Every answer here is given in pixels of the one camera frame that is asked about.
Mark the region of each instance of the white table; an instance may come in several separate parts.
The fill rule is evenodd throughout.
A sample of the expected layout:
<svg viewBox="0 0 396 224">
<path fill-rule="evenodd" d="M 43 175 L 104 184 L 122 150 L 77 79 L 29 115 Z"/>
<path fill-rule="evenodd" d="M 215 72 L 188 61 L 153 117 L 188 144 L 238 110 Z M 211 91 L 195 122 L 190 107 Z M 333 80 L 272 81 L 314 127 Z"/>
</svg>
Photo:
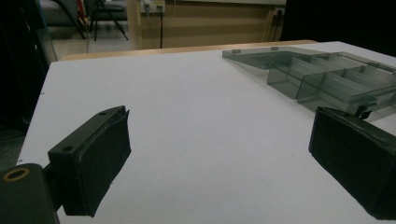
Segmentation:
<svg viewBox="0 0 396 224">
<path fill-rule="evenodd" d="M 340 42 L 298 47 L 396 65 Z M 130 158 L 94 218 L 61 208 L 62 224 L 384 223 L 308 152 L 315 113 L 265 79 L 218 49 L 53 63 L 19 163 L 47 165 L 83 122 L 125 105 Z M 369 121 L 396 134 L 394 107 Z"/>
</svg>

